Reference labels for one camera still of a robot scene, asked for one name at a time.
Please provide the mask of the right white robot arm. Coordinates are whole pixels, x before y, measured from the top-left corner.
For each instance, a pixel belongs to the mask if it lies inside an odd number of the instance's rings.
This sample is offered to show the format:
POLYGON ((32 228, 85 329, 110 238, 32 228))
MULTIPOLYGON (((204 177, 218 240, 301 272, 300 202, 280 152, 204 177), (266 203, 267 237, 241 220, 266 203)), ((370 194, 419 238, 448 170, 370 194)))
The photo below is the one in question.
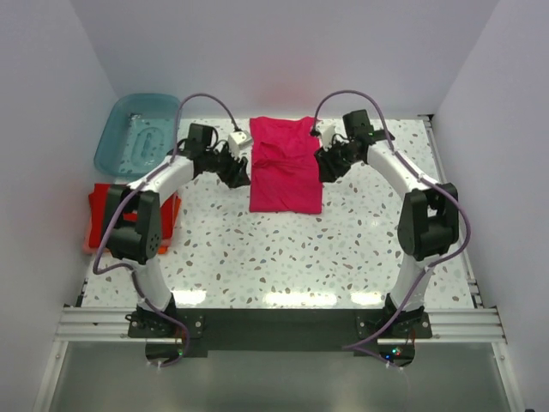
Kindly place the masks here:
POLYGON ((400 337, 413 326, 410 312, 424 308, 432 265, 459 238, 459 212, 454 205, 457 189, 452 184, 440 184, 400 154, 393 144, 394 136, 384 128, 376 130, 367 111, 346 114, 343 124, 343 135, 333 124, 311 131, 321 141, 315 152, 319 178, 324 183, 335 182, 354 164, 363 162, 401 199, 397 239, 404 258, 386 299, 388 311, 382 316, 384 331, 400 337))

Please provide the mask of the magenta t-shirt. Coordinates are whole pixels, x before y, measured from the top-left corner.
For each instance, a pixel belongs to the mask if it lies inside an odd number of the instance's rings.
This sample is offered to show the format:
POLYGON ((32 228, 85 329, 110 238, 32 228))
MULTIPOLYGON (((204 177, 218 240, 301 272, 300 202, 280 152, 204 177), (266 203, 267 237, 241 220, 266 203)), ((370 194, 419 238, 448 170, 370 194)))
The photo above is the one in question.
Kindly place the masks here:
POLYGON ((315 158, 320 144, 310 135, 313 124, 311 117, 250 119, 251 212, 322 212, 323 184, 315 158))

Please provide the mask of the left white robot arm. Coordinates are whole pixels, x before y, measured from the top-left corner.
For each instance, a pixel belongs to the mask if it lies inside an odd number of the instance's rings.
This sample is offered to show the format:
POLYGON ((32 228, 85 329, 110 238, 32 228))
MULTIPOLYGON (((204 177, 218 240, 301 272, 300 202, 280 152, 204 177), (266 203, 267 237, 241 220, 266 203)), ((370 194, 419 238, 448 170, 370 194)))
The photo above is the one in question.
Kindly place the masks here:
POLYGON ((214 173, 229 188, 250 184, 248 160, 240 152, 251 141, 236 129, 220 140, 214 127, 192 123, 151 172, 127 185, 112 185, 106 195, 96 275, 124 268, 137 292, 137 306, 148 315, 157 336, 170 336, 178 326, 174 298, 161 273, 157 254, 162 238, 161 207, 178 189, 202 173, 214 173))

